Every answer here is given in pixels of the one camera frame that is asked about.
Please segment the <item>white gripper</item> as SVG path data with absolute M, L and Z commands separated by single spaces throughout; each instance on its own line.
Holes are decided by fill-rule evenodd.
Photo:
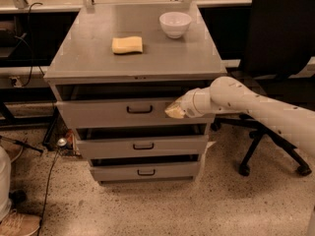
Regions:
M 182 119 L 185 114 L 189 118 L 202 117 L 209 114 L 212 109 L 211 94 L 209 88 L 195 88 L 186 92 L 169 104 L 164 112 L 174 119 Z

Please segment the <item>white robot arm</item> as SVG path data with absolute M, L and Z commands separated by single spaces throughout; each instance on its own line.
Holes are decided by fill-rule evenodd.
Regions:
M 249 89 L 232 77 L 216 78 L 207 88 L 194 88 L 169 104 L 170 118 L 245 113 L 293 145 L 315 155 L 315 112 Z

